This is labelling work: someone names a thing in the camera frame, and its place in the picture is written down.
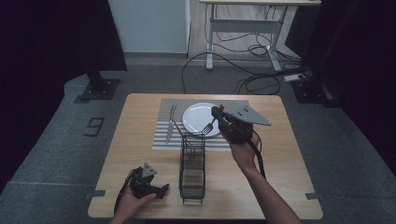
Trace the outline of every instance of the striped placemat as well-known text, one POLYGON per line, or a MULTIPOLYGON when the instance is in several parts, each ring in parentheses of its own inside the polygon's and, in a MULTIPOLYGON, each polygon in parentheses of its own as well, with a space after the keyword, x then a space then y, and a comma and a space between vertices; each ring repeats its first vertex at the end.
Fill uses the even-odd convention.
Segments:
MULTIPOLYGON (((244 100, 186 100, 186 99, 162 99, 160 105, 160 113, 157 119, 157 126, 154 134, 154 140, 152 143, 152 149, 159 150, 180 150, 181 149, 181 136, 175 127, 172 133, 172 138, 168 144, 165 143, 166 135, 168 132, 169 115, 171 112, 172 105, 176 105, 177 108, 174 114, 174 121, 177 127, 186 133, 187 130, 183 125, 183 114, 184 111, 191 105, 197 103, 211 103, 213 105, 224 105, 225 112, 234 111, 236 108, 248 104, 248 101, 244 100)), ((217 134, 212 137, 207 137, 205 140, 205 149, 210 151, 230 151, 230 146, 221 136, 217 134)))

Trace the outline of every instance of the black curtain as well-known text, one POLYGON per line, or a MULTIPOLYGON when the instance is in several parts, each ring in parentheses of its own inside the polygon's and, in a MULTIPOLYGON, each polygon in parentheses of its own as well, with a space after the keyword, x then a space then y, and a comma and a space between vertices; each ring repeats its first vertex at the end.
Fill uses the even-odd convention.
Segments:
POLYGON ((312 89, 320 83, 331 86, 394 174, 395 21, 391 1, 323 0, 305 58, 313 72, 312 89))
POLYGON ((126 71, 107 0, 0 3, 1 189, 40 137, 66 81, 126 71))

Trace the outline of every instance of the black strap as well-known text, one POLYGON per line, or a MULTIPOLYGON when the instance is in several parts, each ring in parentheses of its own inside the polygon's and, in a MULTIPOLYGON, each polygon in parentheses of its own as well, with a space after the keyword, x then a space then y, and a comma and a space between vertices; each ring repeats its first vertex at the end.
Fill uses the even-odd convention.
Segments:
POLYGON ((122 185, 122 188, 120 189, 119 196, 117 196, 116 204, 114 205, 114 213, 116 213, 117 208, 119 207, 119 203, 120 203, 123 192, 125 191, 125 189, 127 187, 129 187, 128 186, 129 180, 130 180, 130 178, 125 179, 125 183, 122 185))
POLYGON ((250 145, 250 147, 253 149, 253 151, 256 153, 257 156, 257 161, 259 162, 259 167, 260 167, 260 173, 262 176, 266 179, 265 177, 265 172, 264 172, 264 165, 262 164, 262 154, 260 151, 257 149, 256 145, 251 141, 251 139, 247 140, 247 143, 250 145))

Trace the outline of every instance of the black cable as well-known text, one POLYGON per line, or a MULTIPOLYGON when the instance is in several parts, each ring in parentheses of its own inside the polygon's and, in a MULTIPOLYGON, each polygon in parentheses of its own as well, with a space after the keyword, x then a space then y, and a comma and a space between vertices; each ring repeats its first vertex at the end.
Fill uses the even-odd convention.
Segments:
POLYGON ((238 94, 240 93, 240 91, 241 91, 241 89, 242 89, 242 87, 244 86, 245 83, 249 83, 249 82, 251 82, 251 81, 253 81, 253 80, 260 79, 260 78, 266 78, 266 77, 275 78, 275 79, 276 79, 276 82, 279 84, 279 87, 277 88, 277 90, 276 90, 275 92, 271 92, 271 93, 268 93, 268 94, 271 94, 271 95, 272 95, 272 94, 277 94, 277 93, 279 92, 279 90, 280 90, 280 82, 279 82, 279 81, 277 80, 277 78, 275 77, 275 76, 278 76, 278 74, 269 75, 269 74, 264 74, 264 73, 258 73, 258 74, 257 74, 257 73, 253 73, 253 72, 247 70, 246 68, 241 67, 241 66, 237 65, 236 63, 231 62, 230 60, 224 58, 223 56, 221 56, 221 55, 219 55, 219 54, 217 54, 217 53, 204 52, 204 53, 197 54, 197 55, 195 55, 194 57, 190 58, 190 59, 184 64, 183 68, 181 69, 181 73, 180 73, 180 74, 181 74, 181 82, 182 82, 183 93, 184 93, 184 94, 187 93, 187 92, 186 92, 186 84, 185 84, 185 81, 184 81, 184 70, 185 70, 186 66, 187 66, 192 60, 194 60, 195 58, 197 58, 197 57, 199 57, 199 56, 201 56, 201 55, 206 55, 206 54, 213 54, 213 55, 216 55, 216 56, 220 57, 221 59, 223 59, 224 61, 226 61, 227 63, 230 63, 230 64, 232 64, 233 66, 235 66, 235 67, 241 69, 242 71, 244 71, 244 72, 249 73, 249 74, 252 75, 251 77, 248 77, 248 78, 243 79, 243 80, 245 80, 245 81, 241 84, 241 86, 240 86, 240 88, 239 88, 239 90, 238 90, 238 94))
POLYGON ((236 87, 233 89, 233 91, 231 92, 231 94, 234 94, 235 93, 235 91, 236 91, 236 89, 238 89, 238 87, 239 87, 239 83, 241 82, 241 81, 246 81, 246 80, 248 80, 249 78, 251 78, 251 77, 247 77, 247 78, 244 78, 244 79, 240 79, 237 83, 236 83, 236 87))
POLYGON ((262 154, 260 151, 257 149, 256 145, 251 141, 251 139, 247 140, 247 143, 250 145, 251 149, 253 149, 254 153, 257 156, 257 161, 259 162, 259 168, 260 168, 260 173, 266 179, 267 177, 265 176, 265 171, 264 171, 264 164, 262 160, 262 154))
POLYGON ((300 66, 297 68, 291 68, 291 69, 287 69, 287 70, 282 70, 282 71, 277 71, 276 73, 278 75, 287 75, 290 73, 296 73, 296 72, 304 72, 306 71, 307 67, 306 66, 300 66))
POLYGON ((119 207, 120 200, 121 200, 121 197, 122 197, 122 195, 123 195, 123 192, 125 191, 125 189, 126 189, 127 187, 130 187, 130 186, 128 185, 129 182, 130 182, 130 180, 131 180, 131 175, 128 175, 128 176, 125 178, 125 182, 124 182, 124 184, 122 185, 122 188, 120 189, 119 195, 117 196, 116 204, 114 205, 114 213, 116 213, 117 208, 119 207))
MULTIPOLYGON (((268 13, 269 13, 269 10, 270 10, 271 7, 273 7, 273 6, 269 6, 269 7, 268 7, 268 10, 267 10, 266 15, 265 15, 265 19, 267 19, 267 16, 268 16, 268 13)), ((275 13, 276 13, 276 7, 273 7, 273 8, 274 8, 274 10, 273 10, 273 15, 272 15, 272 20, 274 19, 275 13)), ((209 41, 208 41, 208 39, 207 39, 207 33, 206 33, 206 22, 207 22, 207 5, 206 5, 206 7, 205 7, 205 25, 204 25, 204 30, 205 30, 205 40, 206 40, 207 43, 209 43, 209 41)), ((219 33, 216 32, 216 34, 217 34, 218 39, 219 39, 220 41, 222 41, 222 42, 236 40, 236 39, 239 39, 239 38, 243 38, 243 37, 245 37, 245 36, 248 36, 248 35, 255 35, 255 36, 256 36, 256 42, 258 43, 258 45, 251 45, 251 46, 249 46, 248 49, 246 49, 246 50, 228 49, 228 48, 226 48, 226 47, 224 47, 224 46, 222 46, 222 45, 220 45, 220 44, 213 44, 213 43, 212 43, 212 44, 213 44, 213 46, 221 47, 221 48, 226 49, 226 50, 228 50, 228 51, 230 51, 230 52, 237 52, 237 53, 239 52, 239 53, 243 53, 243 52, 248 52, 248 51, 250 51, 250 53, 251 53, 252 55, 259 56, 259 57, 262 57, 262 56, 264 56, 265 54, 267 54, 267 53, 268 53, 268 50, 267 50, 267 48, 266 48, 264 45, 262 45, 262 44, 260 43, 258 37, 261 36, 261 37, 265 38, 265 39, 269 42, 269 45, 271 45, 271 42, 272 42, 272 35, 271 35, 271 39, 269 39, 267 36, 262 35, 262 34, 246 34, 246 35, 240 35, 240 36, 238 36, 238 37, 231 38, 231 39, 221 39, 221 38, 219 37, 219 33), (253 51, 254 49, 264 49, 265 52, 264 52, 264 53, 261 53, 261 54, 258 54, 258 53, 255 53, 255 52, 253 51)), ((283 59, 285 59, 285 60, 287 60, 287 61, 290 61, 290 62, 298 63, 298 62, 301 61, 301 59, 292 57, 292 56, 290 56, 290 55, 287 55, 287 54, 285 54, 285 53, 283 53, 283 52, 281 52, 281 51, 279 51, 279 50, 277 50, 277 49, 276 49, 276 53, 278 53, 278 55, 281 56, 283 59)))
POLYGON ((277 94, 277 93, 280 91, 280 81, 279 81, 279 79, 277 79, 276 77, 273 77, 274 80, 276 80, 276 84, 267 85, 267 86, 262 87, 262 88, 259 88, 259 89, 250 89, 250 88, 248 87, 248 84, 249 84, 250 82, 255 81, 255 80, 257 80, 257 79, 261 79, 261 78, 264 78, 264 77, 255 77, 255 78, 249 80, 249 81, 245 84, 245 88, 246 88, 246 90, 247 90, 248 93, 252 93, 252 94, 254 94, 254 95, 260 95, 260 93, 258 93, 257 91, 262 91, 262 90, 264 90, 264 89, 266 89, 266 88, 269 88, 269 87, 277 87, 277 88, 276 88, 276 91, 274 91, 274 92, 272 92, 272 93, 268 93, 268 95, 275 95, 275 94, 277 94))
POLYGON ((253 130, 253 132, 259 137, 259 143, 260 143, 260 152, 262 152, 262 139, 260 138, 259 134, 253 130))
POLYGON ((262 14, 262 6, 255 6, 255 8, 257 8, 258 10, 257 10, 257 13, 253 19, 257 20, 260 17, 260 15, 262 14))
POLYGON ((267 12, 265 13, 265 18, 264 18, 265 20, 267 20, 267 18, 268 18, 268 13, 270 12, 270 8, 271 8, 271 6, 268 7, 267 12))
POLYGON ((230 16, 230 18, 232 19, 233 18, 233 16, 231 15, 231 13, 230 13, 230 9, 228 8, 228 5, 225 5, 226 7, 227 7, 227 12, 228 12, 228 15, 230 16))

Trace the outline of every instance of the power strip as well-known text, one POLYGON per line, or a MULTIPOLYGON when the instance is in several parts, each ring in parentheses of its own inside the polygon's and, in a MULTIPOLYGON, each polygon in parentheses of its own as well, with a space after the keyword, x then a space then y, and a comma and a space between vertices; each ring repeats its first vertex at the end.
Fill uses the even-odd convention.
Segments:
POLYGON ((304 78, 305 76, 303 74, 296 74, 296 75, 286 76, 283 79, 285 80, 285 82, 290 82, 294 80, 303 80, 304 78))

